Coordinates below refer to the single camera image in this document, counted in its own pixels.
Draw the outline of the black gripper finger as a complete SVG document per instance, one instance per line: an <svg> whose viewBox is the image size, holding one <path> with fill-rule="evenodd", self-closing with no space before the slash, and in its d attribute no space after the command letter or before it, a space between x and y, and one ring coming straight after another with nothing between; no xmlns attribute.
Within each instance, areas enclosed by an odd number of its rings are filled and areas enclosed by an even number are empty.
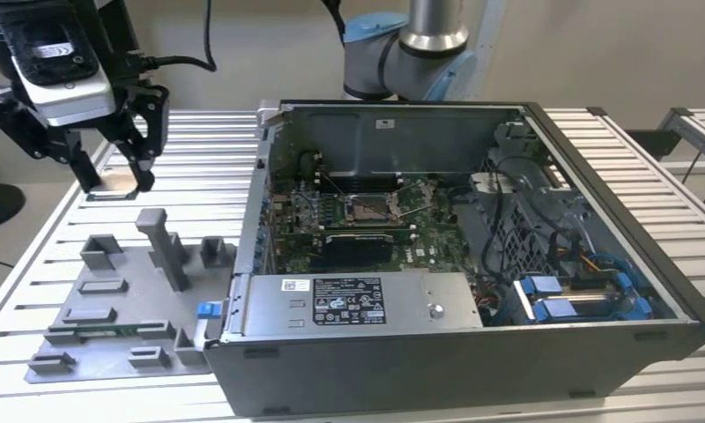
<svg viewBox="0 0 705 423"><path fill-rule="evenodd" d="M10 87L0 87L0 130L30 158L50 158L69 166L83 192L101 184L93 162L82 148L81 134L45 123L18 100Z"/></svg>
<svg viewBox="0 0 705 423"><path fill-rule="evenodd" d="M166 143L169 95L162 85L129 86L118 108L101 118L101 134L123 155L141 192L153 187L151 167Z"/></svg>

